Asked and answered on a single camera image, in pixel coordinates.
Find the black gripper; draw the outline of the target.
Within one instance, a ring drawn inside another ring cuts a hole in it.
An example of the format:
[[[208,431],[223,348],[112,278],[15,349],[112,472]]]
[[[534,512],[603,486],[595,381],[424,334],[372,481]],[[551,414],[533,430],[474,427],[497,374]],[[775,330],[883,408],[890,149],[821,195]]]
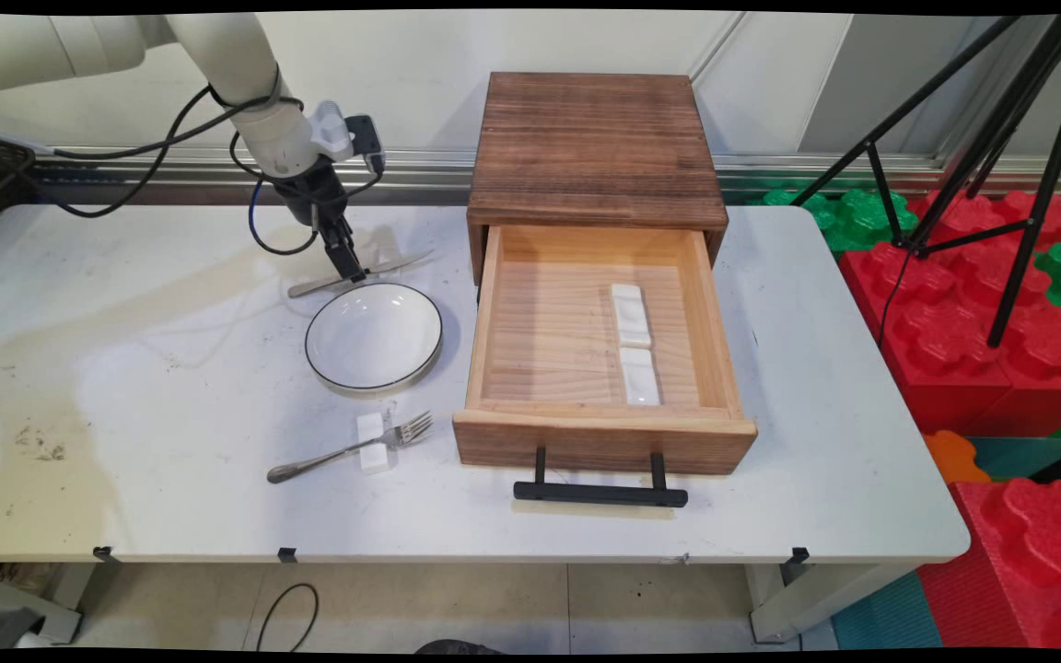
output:
[[[291,214],[321,235],[324,251],[342,280],[366,280],[367,271],[359,263],[353,231],[345,219],[350,192],[340,180],[335,165],[317,162],[297,177],[277,178],[273,186]]]

